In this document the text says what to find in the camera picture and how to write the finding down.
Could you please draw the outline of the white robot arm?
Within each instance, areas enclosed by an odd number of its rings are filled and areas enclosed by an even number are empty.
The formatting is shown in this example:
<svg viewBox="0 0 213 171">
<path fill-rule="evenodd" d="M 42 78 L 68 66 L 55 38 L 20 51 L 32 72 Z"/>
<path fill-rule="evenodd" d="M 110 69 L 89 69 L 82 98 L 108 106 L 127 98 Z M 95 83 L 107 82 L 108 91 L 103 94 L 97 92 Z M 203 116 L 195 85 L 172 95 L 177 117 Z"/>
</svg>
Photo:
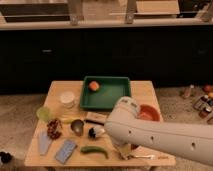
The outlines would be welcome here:
<svg viewBox="0 0 213 171">
<path fill-rule="evenodd" d="M 114 105 L 104 127 L 112 143 L 144 146 L 213 166 L 213 126 L 142 120 L 140 105 L 128 96 Z"/>
</svg>

